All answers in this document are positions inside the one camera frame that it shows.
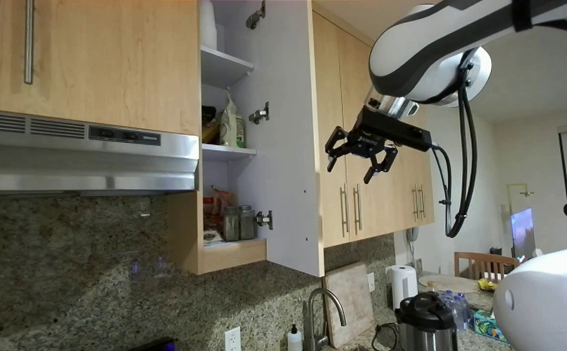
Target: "electrical outlet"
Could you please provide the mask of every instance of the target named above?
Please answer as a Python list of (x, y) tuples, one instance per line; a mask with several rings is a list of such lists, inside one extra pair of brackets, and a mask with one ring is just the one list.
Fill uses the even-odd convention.
[(366, 272), (366, 282), (368, 282), (368, 292), (374, 292), (376, 290), (376, 274)]
[(242, 351), (240, 327), (232, 327), (224, 331), (224, 351)]

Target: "cabinet handle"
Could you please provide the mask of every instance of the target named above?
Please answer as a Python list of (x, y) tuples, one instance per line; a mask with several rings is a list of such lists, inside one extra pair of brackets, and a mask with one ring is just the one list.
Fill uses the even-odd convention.
[(347, 191), (339, 187), (339, 200), (341, 200), (341, 232), (349, 232), (349, 208), (347, 208)]
[(35, 0), (25, 0), (25, 56), (23, 56), (23, 81), (33, 83), (33, 19)]
[(425, 218), (425, 191), (423, 185), (419, 187), (419, 204), (421, 204), (421, 216)]
[(417, 189), (411, 189), (413, 193), (413, 216), (419, 216), (419, 198), (417, 198)]
[(360, 208), (360, 187), (355, 185), (353, 189), (353, 198), (355, 198), (355, 228), (357, 232), (362, 230), (362, 208)]

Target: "stainless steel range hood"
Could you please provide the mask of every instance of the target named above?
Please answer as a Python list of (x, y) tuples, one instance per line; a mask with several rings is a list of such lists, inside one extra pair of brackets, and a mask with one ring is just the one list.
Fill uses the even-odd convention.
[(0, 113), (0, 193), (195, 191), (199, 138)]

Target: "open cabinet door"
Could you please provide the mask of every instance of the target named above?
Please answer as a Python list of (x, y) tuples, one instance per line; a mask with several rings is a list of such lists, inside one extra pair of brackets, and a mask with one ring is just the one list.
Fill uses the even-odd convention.
[(259, 228), (267, 259), (321, 276), (312, 5), (308, 0), (267, 1), (267, 15), (247, 29), (245, 19), (261, 1), (232, 3), (242, 7), (226, 27), (226, 48), (255, 64), (232, 95), (244, 116), (269, 103), (269, 120), (247, 122), (247, 146), (257, 155), (236, 163), (238, 193), (255, 210), (273, 210), (273, 230)]

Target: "power cord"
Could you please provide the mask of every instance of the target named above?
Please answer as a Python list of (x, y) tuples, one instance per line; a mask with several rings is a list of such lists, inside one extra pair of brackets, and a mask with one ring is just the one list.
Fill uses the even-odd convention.
[[(477, 48), (466, 50), (460, 64), (458, 64), (458, 74), (456, 74), (456, 91), (458, 91), (458, 109), (460, 109), (460, 150), (462, 150), (462, 191), (460, 191), (460, 208), (454, 216), (454, 224), (450, 222), (450, 210), (452, 210), (452, 165), (450, 157), (444, 148), (438, 144), (433, 146), (433, 154), (438, 165), (440, 181), (442, 181), (442, 191), (444, 198), (440, 204), (444, 204), (444, 233), (448, 237), (458, 235), (462, 230), (462, 224), (466, 220), (466, 214), (470, 210), (471, 198), (473, 198), (473, 189), (475, 189), (475, 177), (477, 177), (477, 136), (475, 136), (475, 124), (473, 124), (473, 113), (468, 97), (468, 72), (471, 68), (471, 58)], [(442, 165), (438, 161), (438, 154), (444, 157), (446, 163), (446, 177), (442, 171)]]
[(382, 329), (392, 329), (394, 331), (394, 345), (390, 345), (390, 349), (392, 351), (403, 351), (403, 347), (401, 347), (401, 333), (399, 333), (397, 323), (380, 323), (380, 325), (376, 325), (376, 333), (374, 333), (374, 339), (372, 339), (372, 349), (378, 351), (376, 339), (378, 339), (378, 335), (380, 335)]

